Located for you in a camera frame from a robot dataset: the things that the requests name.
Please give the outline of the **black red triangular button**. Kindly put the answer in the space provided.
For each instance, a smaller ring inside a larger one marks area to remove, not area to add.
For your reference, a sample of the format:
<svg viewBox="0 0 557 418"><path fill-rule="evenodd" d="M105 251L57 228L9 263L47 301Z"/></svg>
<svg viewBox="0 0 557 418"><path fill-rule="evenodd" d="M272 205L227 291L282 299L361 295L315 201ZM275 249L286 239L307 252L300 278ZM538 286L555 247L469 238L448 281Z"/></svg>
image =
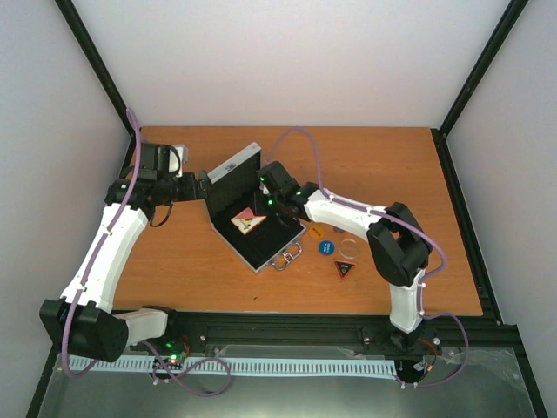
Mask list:
<svg viewBox="0 0 557 418"><path fill-rule="evenodd" d="M356 267L355 263L345 260L334 260L333 262L342 280Z"/></svg>

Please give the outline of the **blue round blind button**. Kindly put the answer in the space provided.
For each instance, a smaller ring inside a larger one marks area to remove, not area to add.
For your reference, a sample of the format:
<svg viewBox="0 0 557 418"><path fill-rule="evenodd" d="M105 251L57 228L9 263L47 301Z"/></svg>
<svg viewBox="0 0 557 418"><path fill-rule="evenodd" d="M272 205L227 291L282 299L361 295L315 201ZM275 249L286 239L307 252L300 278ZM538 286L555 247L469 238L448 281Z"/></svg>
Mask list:
<svg viewBox="0 0 557 418"><path fill-rule="evenodd" d="M336 246L330 240L322 240L318 244L318 250L323 256L331 256L335 253Z"/></svg>

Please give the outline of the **black frame post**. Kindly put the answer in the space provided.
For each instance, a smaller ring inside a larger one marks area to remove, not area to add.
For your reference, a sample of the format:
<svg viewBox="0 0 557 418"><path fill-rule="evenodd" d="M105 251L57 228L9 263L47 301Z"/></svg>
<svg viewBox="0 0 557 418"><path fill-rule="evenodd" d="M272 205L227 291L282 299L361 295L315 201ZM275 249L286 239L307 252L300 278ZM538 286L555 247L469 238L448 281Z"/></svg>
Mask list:
<svg viewBox="0 0 557 418"><path fill-rule="evenodd" d="M458 95L440 125L439 133L443 139L448 138L528 3L528 0L512 0L508 2L473 68L470 70L465 83L461 86Z"/></svg>
<svg viewBox="0 0 557 418"><path fill-rule="evenodd" d="M94 71L101 86L103 87L114 110L124 125L125 130L132 135L133 130L126 116L126 104L108 70L104 60L99 53L89 31L80 17L75 4L71 0L55 0L55 4L67 23L73 37L85 55L89 65Z"/></svg>

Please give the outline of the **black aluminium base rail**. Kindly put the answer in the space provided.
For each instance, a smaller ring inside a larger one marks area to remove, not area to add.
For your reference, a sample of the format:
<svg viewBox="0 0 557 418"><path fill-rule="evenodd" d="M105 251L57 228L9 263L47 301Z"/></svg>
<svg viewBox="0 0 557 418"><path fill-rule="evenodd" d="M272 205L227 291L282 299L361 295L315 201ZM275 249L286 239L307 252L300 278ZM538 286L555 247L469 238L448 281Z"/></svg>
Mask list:
<svg viewBox="0 0 557 418"><path fill-rule="evenodd" d="M404 337L385 315L174 312L170 328L149 342L161 353L188 347L211 355L226 346L340 347L389 359L418 357L431 351L425 341L439 339L437 353L462 352L464 337L450 317L428 320L415 337Z"/></svg>

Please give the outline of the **playing card deck box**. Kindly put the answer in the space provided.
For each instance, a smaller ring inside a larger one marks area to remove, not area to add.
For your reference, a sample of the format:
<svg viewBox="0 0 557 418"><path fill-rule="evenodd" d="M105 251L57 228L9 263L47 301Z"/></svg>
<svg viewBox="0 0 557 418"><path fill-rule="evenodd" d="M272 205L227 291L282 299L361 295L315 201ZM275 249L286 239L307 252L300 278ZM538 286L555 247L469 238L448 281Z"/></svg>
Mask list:
<svg viewBox="0 0 557 418"><path fill-rule="evenodd" d="M231 218L232 224L243 234L250 233L266 220L265 215L256 215L250 207Z"/></svg>

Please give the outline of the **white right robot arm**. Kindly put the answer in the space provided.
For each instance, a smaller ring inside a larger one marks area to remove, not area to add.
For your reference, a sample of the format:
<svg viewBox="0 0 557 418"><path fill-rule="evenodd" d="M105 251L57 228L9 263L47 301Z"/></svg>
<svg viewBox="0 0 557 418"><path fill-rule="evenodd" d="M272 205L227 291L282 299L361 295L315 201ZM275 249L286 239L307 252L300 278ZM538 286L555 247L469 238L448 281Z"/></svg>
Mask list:
<svg viewBox="0 0 557 418"><path fill-rule="evenodd" d="M333 193L319 183L300 185L278 161L258 171L271 209L307 222L327 224L364 240L380 277L389 285L389 320L414 336L423 321L423 290L433 244L400 202L373 206Z"/></svg>

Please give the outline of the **metal front plate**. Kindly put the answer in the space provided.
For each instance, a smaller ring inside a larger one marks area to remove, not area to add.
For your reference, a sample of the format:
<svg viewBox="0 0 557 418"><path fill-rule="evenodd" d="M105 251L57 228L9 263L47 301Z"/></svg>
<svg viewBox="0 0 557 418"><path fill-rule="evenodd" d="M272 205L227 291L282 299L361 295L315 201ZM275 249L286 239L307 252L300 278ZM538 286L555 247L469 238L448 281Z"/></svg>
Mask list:
<svg viewBox="0 0 557 418"><path fill-rule="evenodd" d="M234 377L224 358L384 360L346 350L228 347L227 376L72 372L54 363L32 417L543 417L509 348L450 349L395 361L394 380L363 377Z"/></svg>

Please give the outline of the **green lit circuit board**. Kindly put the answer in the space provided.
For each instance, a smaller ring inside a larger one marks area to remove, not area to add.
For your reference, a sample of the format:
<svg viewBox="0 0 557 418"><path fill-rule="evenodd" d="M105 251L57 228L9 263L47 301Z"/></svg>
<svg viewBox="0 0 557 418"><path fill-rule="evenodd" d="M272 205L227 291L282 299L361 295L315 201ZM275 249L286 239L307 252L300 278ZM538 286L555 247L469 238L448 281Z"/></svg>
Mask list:
<svg viewBox="0 0 557 418"><path fill-rule="evenodd" d="M161 357L167 367L172 371L181 371L185 368L186 360L191 357L191 346L186 336L169 340L162 346Z"/></svg>

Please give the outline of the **orange round dealer button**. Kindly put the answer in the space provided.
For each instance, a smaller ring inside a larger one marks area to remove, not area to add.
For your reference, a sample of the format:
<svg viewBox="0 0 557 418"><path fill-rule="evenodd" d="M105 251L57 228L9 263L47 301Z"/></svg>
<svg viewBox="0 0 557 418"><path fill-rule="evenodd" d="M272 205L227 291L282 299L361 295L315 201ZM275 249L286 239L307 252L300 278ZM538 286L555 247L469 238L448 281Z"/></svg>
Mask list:
<svg viewBox="0 0 557 418"><path fill-rule="evenodd" d="M308 235L315 240L323 240L325 238L325 230L320 225L312 225L308 227Z"/></svg>

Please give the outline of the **right black side rail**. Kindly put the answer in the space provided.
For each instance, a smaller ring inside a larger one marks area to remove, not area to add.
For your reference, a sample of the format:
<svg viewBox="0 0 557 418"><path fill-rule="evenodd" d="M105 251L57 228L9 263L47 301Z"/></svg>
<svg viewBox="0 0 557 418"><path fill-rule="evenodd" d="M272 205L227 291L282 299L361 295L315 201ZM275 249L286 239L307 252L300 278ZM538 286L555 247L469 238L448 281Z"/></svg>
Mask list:
<svg viewBox="0 0 557 418"><path fill-rule="evenodd" d="M500 325L502 323L500 310L495 299L487 267L466 206L465 197L460 186L451 153L446 140L442 137L440 132L437 129L432 129L431 133L440 162L440 168L443 171L446 188L460 230L460 237L466 252L468 265L470 266L473 276L476 293L480 299L482 317Z"/></svg>

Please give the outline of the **left black frame post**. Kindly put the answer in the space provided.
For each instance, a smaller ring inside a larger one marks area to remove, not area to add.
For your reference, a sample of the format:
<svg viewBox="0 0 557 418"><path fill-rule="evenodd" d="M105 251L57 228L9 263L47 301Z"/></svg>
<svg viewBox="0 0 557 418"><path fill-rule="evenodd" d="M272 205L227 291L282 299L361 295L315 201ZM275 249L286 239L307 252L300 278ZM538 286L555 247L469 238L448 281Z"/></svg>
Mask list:
<svg viewBox="0 0 557 418"><path fill-rule="evenodd" d="M67 23L73 37L85 55L89 65L94 71L101 86L103 87L114 110L124 125L125 130L132 135L133 130L126 116L126 104L108 70L104 60L99 53L89 31L80 17L75 4L71 0L55 0L55 4Z"/></svg>

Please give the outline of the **aluminium poker case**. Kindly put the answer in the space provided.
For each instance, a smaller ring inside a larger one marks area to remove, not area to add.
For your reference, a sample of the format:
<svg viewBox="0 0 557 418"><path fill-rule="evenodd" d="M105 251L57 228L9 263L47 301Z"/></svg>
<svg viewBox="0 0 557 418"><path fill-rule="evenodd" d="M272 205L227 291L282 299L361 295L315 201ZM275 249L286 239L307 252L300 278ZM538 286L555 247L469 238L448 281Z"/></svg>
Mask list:
<svg viewBox="0 0 557 418"><path fill-rule="evenodd" d="M299 240L305 232L298 220L270 208L257 174L260 166L261 147L251 143L209 172L212 187L205 200L213 230L255 273L267 266L285 269L301 254ZM266 220L243 235L231 218L246 207Z"/></svg>

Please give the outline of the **right black frame post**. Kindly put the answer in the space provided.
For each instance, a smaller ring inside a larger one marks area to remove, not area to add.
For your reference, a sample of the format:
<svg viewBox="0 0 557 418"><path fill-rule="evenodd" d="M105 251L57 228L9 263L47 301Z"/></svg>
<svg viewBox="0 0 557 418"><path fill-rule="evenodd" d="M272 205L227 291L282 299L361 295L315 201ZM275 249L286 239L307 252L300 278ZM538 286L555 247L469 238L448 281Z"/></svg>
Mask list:
<svg viewBox="0 0 557 418"><path fill-rule="evenodd" d="M458 95L440 125L439 133L443 139L448 138L528 3L528 0L512 0L508 2L473 68L470 70L465 83L461 86Z"/></svg>

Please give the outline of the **clear round plastic disc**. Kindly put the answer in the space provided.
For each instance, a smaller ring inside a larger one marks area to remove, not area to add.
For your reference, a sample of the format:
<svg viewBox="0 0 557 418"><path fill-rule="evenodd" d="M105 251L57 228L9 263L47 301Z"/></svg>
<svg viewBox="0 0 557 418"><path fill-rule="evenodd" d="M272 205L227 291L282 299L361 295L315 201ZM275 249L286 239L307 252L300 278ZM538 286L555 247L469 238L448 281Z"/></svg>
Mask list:
<svg viewBox="0 0 557 418"><path fill-rule="evenodd" d="M355 259L359 255L359 245L354 239L343 239L339 244L339 252L347 259Z"/></svg>

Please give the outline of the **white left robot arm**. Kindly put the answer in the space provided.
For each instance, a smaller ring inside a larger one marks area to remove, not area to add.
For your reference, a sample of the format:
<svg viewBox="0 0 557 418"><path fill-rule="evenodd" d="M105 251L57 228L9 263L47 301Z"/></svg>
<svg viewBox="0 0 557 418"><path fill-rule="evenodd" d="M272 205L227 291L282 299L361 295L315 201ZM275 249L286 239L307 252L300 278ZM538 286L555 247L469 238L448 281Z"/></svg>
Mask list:
<svg viewBox="0 0 557 418"><path fill-rule="evenodd" d="M65 360L72 355L114 362L143 340L160 349L175 348L181 329L169 321L170 309L142 307L114 314L117 284L139 236L160 206L205 199L206 172L141 180L117 179L109 188L101 224L82 265L56 300L45 300L39 317Z"/></svg>

